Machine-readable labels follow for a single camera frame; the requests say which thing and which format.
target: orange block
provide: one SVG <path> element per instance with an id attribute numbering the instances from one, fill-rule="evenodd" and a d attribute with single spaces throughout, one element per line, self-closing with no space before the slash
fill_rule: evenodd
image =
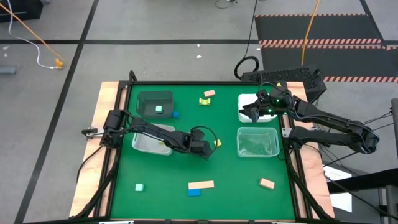
<path id="1" fill-rule="evenodd" d="M 264 178 L 262 178 L 260 180 L 260 185 L 263 187 L 266 187 L 268 189 L 274 189 L 275 183 L 273 183 L 272 181 L 266 180 Z"/>
<path id="2" fill-rule="evenodd" d="M 213 188 L 214 181 L 202 181 L 202 182 L 190 182 L 188 183 L 188 189 L 205 189 L 205 188 Z"/>
<path id="3" fill-rule="evenodd" d="M 205 97 L 211 97 L 214 95 L 216 95 L 216 91 L 214 91 L 214 90 L 209 90 L 209 91 L 205 92 Z"/>

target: white paper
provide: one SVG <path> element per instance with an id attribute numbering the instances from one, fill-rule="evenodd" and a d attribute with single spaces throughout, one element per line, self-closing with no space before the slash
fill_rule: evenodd
<path id="1" fill-rule="evenodd" d="M 331 180 L 341 180 L 352 177 L 351 174 L 340 171 L 332 167 L 324 167 L 325 175 Z M 353 197 L 350 193 L 340 193 L 330 195 L 331 205 L 335 208 L 342 209 L 347 212 L 353 212 Z"/>

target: orange cable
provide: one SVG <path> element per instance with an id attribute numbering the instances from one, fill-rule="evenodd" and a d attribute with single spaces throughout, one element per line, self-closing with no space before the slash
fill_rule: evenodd
<path id="1" fill-rule="evenodd" d="M 44 40 L 42 40 L 35 32 L 33 32 L 33 30 L 31 30 L 24 22 L 22 22 L 14 13 L 12 13 L 8 8 L 6 8 L 5 6 L 3 6 L 0 3 L 0 6 L 7 11 L 10 15 L 12 15 L 14 18 L 16 18 L 22 25 L 24 25 L 24 27 L 29 30 L 30 33 L 32 33 L 36 38 L 38 38 L 51 52 L 53 52 L 56 56 L 58 56 L 60 59 L 62 59 L 63 61 L 65 61 L 65 59 L 63 59 L 63 57 L 61 55 L 59 55 L 58 53 L 56 53 L 53 49 L 51 49 L 50 46 L 48 46 Z"/>
<path id="2" fill-rule="evenodd" d="M 308 35 L 310 33 L 310 29 L 311 29 L 311 26 L 312 26 L 313 18 L 315 17 L 315 14 L 317 13 L 317 10 L 318 10 L 319 2 L 320 2 L 320 0 L 318 0 L 317 4 L 315 5 L 315 9 L 313 10 L 313 13 L 312 13 L 312 16 L 311 16 L 310 24 L 308 25 L 307 33 L 305 34 L 303 52 L 301 54 L 301 66 L 303 66 L 303 64 L 304 64 L 305 46 L 307 44 L 307 39 L 308 39 Z"/>

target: white container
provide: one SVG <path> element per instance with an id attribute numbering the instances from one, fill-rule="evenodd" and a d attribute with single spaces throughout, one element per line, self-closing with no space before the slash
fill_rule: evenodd
<path id="1" fill-rule="evenodd" d="M 168 131 L 175 131 L 173 126 L 154 124 L 160 128 L 166 129 Z M 136 133 L 132 139 L 131 146 L 133 149 L 137 149 L 141 152 L 148 152 L 159 154 L 163 156 L 169 156 L 172 153 L 172 149 L 167 147 L 163 142 L 146 136 L 145 134 Z"/>
<path id="2" fill-rule="evenodd" d="M 237 133 L 238 156 L 269 158 L 279 154 L 275 128 L 241 127 Z"/>
<path id="3" fill-rule="evenodd" d="M 238 96 L 238 117 L 239 117 L 240 122 L 252 123 L 251 119 L 248 116 L 239 113 L 239 110 L 243 109 L 244 105 L 254 103 L 256 100 L 257 100 L 256 94 L 240 94 Z M 273 115 L 273 116 L 264 115 L 264 116 L 259 117 L 259 120 L 257 122 L 270 122 L 276 117 L 277 117 L 277 115 Z"/>

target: white cable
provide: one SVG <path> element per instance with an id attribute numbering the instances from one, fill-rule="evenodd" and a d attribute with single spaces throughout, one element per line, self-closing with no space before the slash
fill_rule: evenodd
<path id="1" fill-rule="evenodd" d="M 8 7 L 9 7 L 10 12 L 12 12 L 10 0 L 7 0 L 7 3 L 8 3 Z M 10 34 L 10 36 L 13 37 L 13 38 L 15 38 L 15 39 L 23 40 L 23 41 L 25 41 L 25 42 L 28 42 L 28 43 L 34 45 L 34 46 L 36 47 L 36 49 L 37 49 L 37 60 L 36 60 L 37 64 L 40 65 L 40 66 L 43 67 L 43 68 L 55 69 L 54 66 L 44 66 L 44 65 L 40 64 L 40 62 L 39 62 L 39 58 L 40 58 L 40 49 L 39 49 L 39 46 L 37 46 L 37 44 L 34 44 L 34 43 L 32 43 L 31 41 L 25 40 L 25 39 L 20 38 L 20 37 L 16 37 L 16 36 L 14 36 L 14 35 L 11 33 L 12 19 L 13 19 L 11 14 L 10 14 L 10 17 L 11 17 L 11 18 L 10 18 L 10 25 L 9 25 L 9 27 L 8 27 L 8 33 Z"/>

